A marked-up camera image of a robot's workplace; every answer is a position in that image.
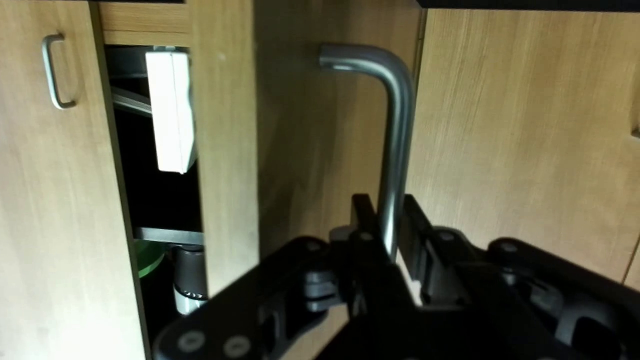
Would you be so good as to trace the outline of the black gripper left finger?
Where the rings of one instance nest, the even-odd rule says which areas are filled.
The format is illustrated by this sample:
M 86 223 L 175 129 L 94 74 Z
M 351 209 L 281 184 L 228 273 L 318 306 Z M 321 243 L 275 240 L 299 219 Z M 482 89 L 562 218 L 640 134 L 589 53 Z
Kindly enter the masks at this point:
M 352 195 L 351 222 L 330 231 L 330 243 L 339 248 L 340 293 L 352 316 L 389 316 L 414 308 L 404 276 L 384 248 L 369 193 Z

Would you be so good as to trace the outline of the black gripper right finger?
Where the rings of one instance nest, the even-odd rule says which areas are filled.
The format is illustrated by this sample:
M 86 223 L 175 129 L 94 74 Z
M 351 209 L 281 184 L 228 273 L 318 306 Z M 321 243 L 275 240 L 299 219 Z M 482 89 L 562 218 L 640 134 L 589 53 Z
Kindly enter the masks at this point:
M 427 308 L 515 306 L 501 261 L 463 230 L 434 226 L 414 195 L 404 198 L 398 243 Z

